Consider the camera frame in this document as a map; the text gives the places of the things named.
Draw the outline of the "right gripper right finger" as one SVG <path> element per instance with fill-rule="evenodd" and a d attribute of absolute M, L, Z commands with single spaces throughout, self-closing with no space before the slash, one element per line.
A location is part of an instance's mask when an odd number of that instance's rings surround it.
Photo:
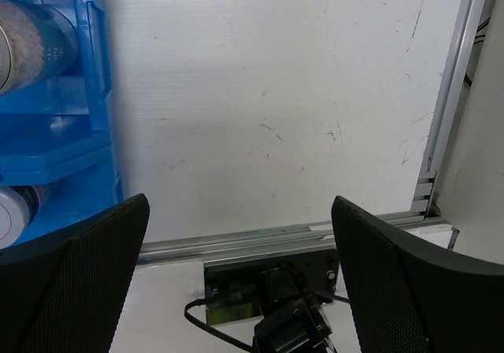
<path fill-rule="evenodd" d="M 332 226 L 363 352 L 501 352 L 503 266 L 439 247 L 337 196 Z"/>

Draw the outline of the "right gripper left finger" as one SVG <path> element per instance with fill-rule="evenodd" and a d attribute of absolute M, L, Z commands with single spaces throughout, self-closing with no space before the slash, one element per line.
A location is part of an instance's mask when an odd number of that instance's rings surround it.
<path fill-rule="evenodd" d="M 1 251 L 3 352 L 107 352 L 150 216 L 135 195 Z"/>

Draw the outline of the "silver-lid jar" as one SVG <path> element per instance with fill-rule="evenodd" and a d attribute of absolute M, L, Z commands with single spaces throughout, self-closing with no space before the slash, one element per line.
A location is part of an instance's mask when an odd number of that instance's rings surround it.
<path fill-rule="evenodd" d="M 1 186 L 1 248 L 14 244 L 56 191 L 60 181 Z"/>

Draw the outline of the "silver-lid bottle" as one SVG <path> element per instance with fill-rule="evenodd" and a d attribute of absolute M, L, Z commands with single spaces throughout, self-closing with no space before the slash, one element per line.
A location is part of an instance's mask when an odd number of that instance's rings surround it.
<path fill-rule="evenodd" d="M 1 0 L 1 93 L 61 75 L 79 56 L 76 29 L 56 9 Z"/>

